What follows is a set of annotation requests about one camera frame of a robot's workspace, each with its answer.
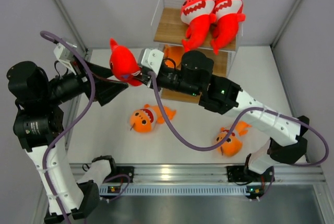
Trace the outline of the red shark plush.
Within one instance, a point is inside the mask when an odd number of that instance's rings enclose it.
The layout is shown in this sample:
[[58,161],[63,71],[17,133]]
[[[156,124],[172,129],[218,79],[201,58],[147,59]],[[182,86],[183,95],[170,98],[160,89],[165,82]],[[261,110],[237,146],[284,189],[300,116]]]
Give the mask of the red shark plush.
[[213,14],[216,16],[216,26],[212,32],[210,44],[215,55],[232,42],[239,30],[239,23],[244,22],[243,0],[215,0]]
[[119,45],[110,38],[111,56],[109,60],[113,75],[120,81],[131,86],[140,86],[142,83],[135,79],[141,73],[141,69],[132,52],[125,46]]
[[214,0],[185,0],[181,7],[181,21],[187,24],[182,46],[185,52],[195,50],[205,42],[210,26],[216,21]]

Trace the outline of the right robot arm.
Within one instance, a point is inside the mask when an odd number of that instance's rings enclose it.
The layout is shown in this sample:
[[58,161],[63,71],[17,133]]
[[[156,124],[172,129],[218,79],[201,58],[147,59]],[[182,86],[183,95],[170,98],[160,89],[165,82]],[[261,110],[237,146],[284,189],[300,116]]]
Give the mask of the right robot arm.
[[244,121],[262,133],[269,140],[256,152],[249,154],[243,168],[244,176],[257,180],[275,164],[297,165],[306,154],[305,132],[309,129],[307,117],[294,118],[266,107],[248,92],[225,77],[213,74],[214,61],[202,52],[186,52],[181,68],[169,68],[164,63],[164,54],[158,49],[143,49],[138,59],[141,74],[138,79],[154,90],[154,95],[162,117],[174,136],[185,146],[196,151],[210,151],[220,147],[232,134],[211,147],[197,147],[186,141],[174,128],[163,107],[159,88],[167,88],[192,96],[199,96],[199,106],[204,109],[234,117],[234,130],[239,121]]

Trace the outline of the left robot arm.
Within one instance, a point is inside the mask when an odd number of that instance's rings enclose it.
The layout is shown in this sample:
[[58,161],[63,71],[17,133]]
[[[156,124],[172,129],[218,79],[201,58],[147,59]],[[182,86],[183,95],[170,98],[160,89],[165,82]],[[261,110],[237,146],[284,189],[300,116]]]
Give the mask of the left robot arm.
[[97,207],[99,189],[117,178],[112,156],[99,156],[76,180],[68,162],[60,105],[85,94],[89,102],[105,105],[127,88],[107,81],[112,72],[87,61],[71,61],[71,73],[48,79],[34,62],[23,61],[7,72],[8,89],[18,109],[13,131],[34,163],[49,201],[45,223],[85,219]]

